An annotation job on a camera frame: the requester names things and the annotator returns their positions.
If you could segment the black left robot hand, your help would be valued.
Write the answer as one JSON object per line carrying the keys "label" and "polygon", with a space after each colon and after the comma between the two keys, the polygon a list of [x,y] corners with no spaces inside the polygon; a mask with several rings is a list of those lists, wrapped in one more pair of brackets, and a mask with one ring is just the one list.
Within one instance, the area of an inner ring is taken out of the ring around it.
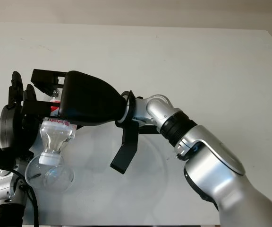
{"label": "black left robot hand", "polygon": [[39,120],[33,115],[23,114],[22,101],[36,101],[34,87],[23,87],[21,75],[14,71],[8,91],[8,104],[0,115],[0,142],[2,150],[10,157],[31,156],[29,149],[36,140]]}

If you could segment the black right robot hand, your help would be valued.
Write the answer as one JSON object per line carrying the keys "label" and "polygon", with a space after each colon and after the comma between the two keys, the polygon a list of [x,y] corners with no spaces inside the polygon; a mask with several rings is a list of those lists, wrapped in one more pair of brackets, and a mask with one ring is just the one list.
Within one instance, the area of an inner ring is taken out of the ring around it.
{"label": "black right robot hand", "polygon": [[59,103],[25,99],[22,114],[39,118],[50,117],[51,107],[58,108],[56,118],[80,126],[96,126],[119,121],[124,116],[127,102],[107,82],[79,71],[34,69],[31,82],[36,88],[51,95],[62,89]]}

